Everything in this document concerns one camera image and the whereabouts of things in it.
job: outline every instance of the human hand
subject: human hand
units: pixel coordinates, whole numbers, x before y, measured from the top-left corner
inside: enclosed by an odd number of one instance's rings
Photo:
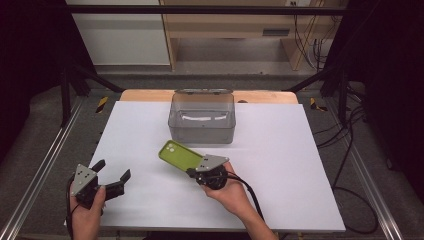
[[[79,206],[76,197],[70,197],[71,211],[75,209],[72,213],[74,240],[97,239],[97,234],[100,229],[100,216],[105,204],[105,199],[105,186],[101,186],[97,190],[93,205],[90,209]]]
[[[231,163],[226,162],[223,166],[227,172],[230,172],[228,174],[229,176],[232,175],[231,173],[235,174]],[[201,185],[201,187],[208,197],[217,200],[225,207],[225,209],[227,209],[227,211],[238,217],[241,217],[241,214],[243,213],[248,213],[254,210],[247,198],[243,184],[237,180],[228,179],[225,186],[219,190],[213,190],[205,185]]]

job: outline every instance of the metal frame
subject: metal frame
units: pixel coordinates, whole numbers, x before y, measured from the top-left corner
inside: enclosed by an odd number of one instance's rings
[[[32,205],[37,199],[37,196],[41,191],[41,188],[43,187],[43,184],[47,179],[48,174],[50,173],[50,170],[53,164],[55,163],[56,158],[59,155],[60,150],[62,149],[62,146],[68,137],[69,132],[74,126],[74,123],[81,110],[81,106],[84,102],[84,97],[77,97],[73,106],[73,113],[69,119],[68,124],[60,128],[55,140],[53,141],[53,144],[51,145],[49,151],[44,157],[43,162],[38,168],[38,171],[32,179],[30,185],[28,186],[24,196],[22,197],[12,216],[7,221],[6,225],[1,230],[0,239],[15,239],[18,235],[19,230],[21,229],[22,224],[28,216]]]
[[[326,105],[328,106],[329,111],[333,115],[334,119],[337,121],[337,107],[335,100],[330,97],[324,98]],[[346,135],[343,138],[343,143],[347,147],[350,143],[350,135]],[[368,197],[368,200],[370,201],[370,204],[374,207],[374,210],[377,213],[378,219],[380,221],[380,227],[383,230],[384,234],[386,235],[386,238],[388,240],[402,240],[402,234],[392,216],[390,213],[389,208],[387,207],[386,202],[384,201],[383,196],[381,195],[380,191],[378,190],[378,187],[376,183],[374,182],[374,179],[372,178],[370,172],[368,171],[367,167],[364,164],[364,161],[362,160],[362,157],[358,151],[358,149],[355,146],[355,143],[352,143],[351,153],[352,157],[352,164],[355,169],[356,174],[358,175],[359,181],[362,184],[362,187],[364,188],[364,191]]]

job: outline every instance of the gray floor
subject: gray floor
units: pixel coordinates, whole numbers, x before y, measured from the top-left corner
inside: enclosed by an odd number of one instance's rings
[[[179,65],[171,72],[157,68],[103,68],[106,78],[125,88],[231,88],[280,90],[313,74],[314,69],[306,63],[301,71],[293,72],[278,41],[258,42],[255,40],[228,39],[219,42],[210,40],[187,40],[182,44]],[[83,99],[81,113],[70,131],[67,140],[56,158],[41,191],[33,202],[26,220],[20,229],[20,238],[25,234],[48,234],[65,236],[65,185],[78,163],[88,164],[96,149],[96,142],[107,123],[119,94],[112,93],[90,82],[93,90]],[[329,111],[310,108],[314,97],[319,106],[326,102],[311,85],[297,94],[304,105],[311,131],[318,132],[336,124]],[[101,97],[109,96],[102,113],[95,113]],[[0,166],[0,224],[5,226],[27,187],[37,174],[44,156],[59,131],[61,121],[61,99],[59,88],[52,88],[33,98],[31,114],[14,147]],[[352,99],[349,107],[359,104]],[[315,134],[317,144],[329,139],[337,128]],[[381,194],[396,221],[403,239],[424,239],[424,207],[414,194],[401,172],[388,170],[385,154],[381,151],[370,126],[362,119],[354,125],[354,142],[365,165],[381,191]],[[319,149],[324,168],[330,182],[334,180],[341,159],[346,151],[340,141]],[[338,186],[346,187],[366,197],[351,158],[343,169]],[[370,210],[357,198],[344,192],[335,192],[345,224],[361,230],[372,226]],[[122,232],[123,236],[143,236],[144,233]],[[102,231],[103,236],[115,236],[115,232]],[[345,233],[304,234],[304,239],[387,239],[379,227],[376,232],[363,235],[350,230]],[[290,234],[287,239],[297,239]]]

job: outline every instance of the aluminum rail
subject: aluminum rail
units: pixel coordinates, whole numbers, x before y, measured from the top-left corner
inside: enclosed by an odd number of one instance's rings
[[[60,128],[55,140],[53,141],[49,151],[44,157],[44,160],[38,168],[37,173],[34,175],[34,178],[28,186],[24,196],[22,197],[12,216],[9,218],[6,225],[0,232],[1,240],[13,240],[17,237],[19,230],[22,227],[22,224],[28,216],[32,205],[34,204],[38,194],[40,193],[40,190],[43,187],[43,184],[47,179],[47,176],[50,173],[50,170],[54,162],[56,161],[56,158],[59,155],[60,150],[62,149],[62,146],[65,143],[69,132],[71,131],[75,123],[75,120],[79,115],[83,103],[84,97],[77,97],[72,109],[73,114],[71,115],[68,124]]]
[[[198,5],[45,5],[45,10],[67,10],[77,14],[228,14],[228,15],[317,15],[364,14],[366,9],[327,7],[198,6]]]
[[[333,98],[324,98],[326,105],[329,107],[329,111],[333,115],[334,119],[337,121],[337,107],[335,100]],[[343,138],[343,142],[346,147],[350,143],[350,135],[347,134]],[[402,234],[394,220],[392,214],[390,213],[389,208],[386,205],[386,202],[383,199],[376,183],[374,182],[371,174],[369,173],[367,167],[364,164],[364,161],[359,154],[358,149],[355,146],[355,143],[352,143],[351,153],[353,167],[356,174],[358,175],[359,181],[364,188],[365,194],[370,201],[370,204],[374,207],[374,210],[377,213],[378,219],[380,221],[380,227],[383,230],[386,238],[388,240],[403,240]]]

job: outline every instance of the white cabinet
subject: white cabinet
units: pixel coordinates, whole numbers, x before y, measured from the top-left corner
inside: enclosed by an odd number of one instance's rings
[[[68,4],[159,5],[157,0],[66,0]],[[160,14],[73,14],[94,65],[169,65]]]

